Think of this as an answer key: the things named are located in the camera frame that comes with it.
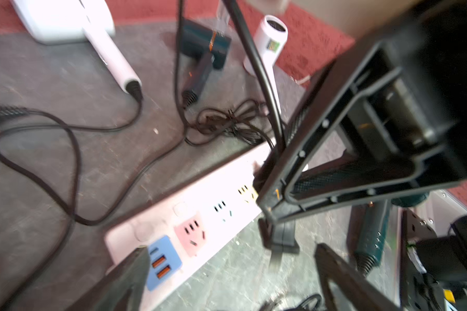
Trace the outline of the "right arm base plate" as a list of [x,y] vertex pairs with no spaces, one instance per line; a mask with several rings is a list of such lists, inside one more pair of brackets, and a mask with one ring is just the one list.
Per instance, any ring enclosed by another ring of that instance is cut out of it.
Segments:
[[401,217],[399,295],[402,310],[446,310],[444,290],[420,260],[418,243],[437,235],[410,209]]

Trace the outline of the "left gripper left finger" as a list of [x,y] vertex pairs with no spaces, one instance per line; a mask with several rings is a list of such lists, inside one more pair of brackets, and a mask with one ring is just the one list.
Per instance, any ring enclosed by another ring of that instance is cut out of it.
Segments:
[[139,310],[150,270],[148,248],[140,246],[68,310]]

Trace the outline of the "white power strip coloured sockets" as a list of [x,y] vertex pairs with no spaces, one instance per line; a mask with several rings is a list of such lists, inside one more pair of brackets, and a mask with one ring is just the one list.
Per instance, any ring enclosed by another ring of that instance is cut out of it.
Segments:
[[150,268],[140,310],[154,310],[262,212],[252,183],[263,143],[109,229],[115,265],[145,246]]

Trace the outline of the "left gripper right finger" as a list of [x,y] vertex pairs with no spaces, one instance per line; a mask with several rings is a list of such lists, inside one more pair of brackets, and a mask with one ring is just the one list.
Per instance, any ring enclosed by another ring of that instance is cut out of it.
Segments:
[[399,309],[327,244],[317,245],[315,260],[327,310]]

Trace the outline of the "white round hair dryer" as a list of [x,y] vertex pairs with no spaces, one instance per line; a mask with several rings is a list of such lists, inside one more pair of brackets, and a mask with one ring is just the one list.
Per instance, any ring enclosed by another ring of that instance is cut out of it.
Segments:
[[263,17],[254,35],[254,43],[267,71],[279,113],[281,112],[281,105],[274,77],[274,65],[284,49],[288,36],[289,31],[286,24],[272,15]]

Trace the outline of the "dark green hair dryer back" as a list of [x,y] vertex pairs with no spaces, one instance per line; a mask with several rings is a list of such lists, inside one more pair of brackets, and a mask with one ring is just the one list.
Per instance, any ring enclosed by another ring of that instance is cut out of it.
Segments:
[[182,90],[184,108],[196,103],[204,90],[210,73],[222,70],[232,39],[190,19],[185,19],[179,41],[180,52],[197,61]]

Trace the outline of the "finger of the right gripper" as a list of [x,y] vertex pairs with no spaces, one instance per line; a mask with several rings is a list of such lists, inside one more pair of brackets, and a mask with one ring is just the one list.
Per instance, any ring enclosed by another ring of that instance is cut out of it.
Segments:
[[467,1],[421,1],[337,57],[256,178],[272,224],[467,180]]

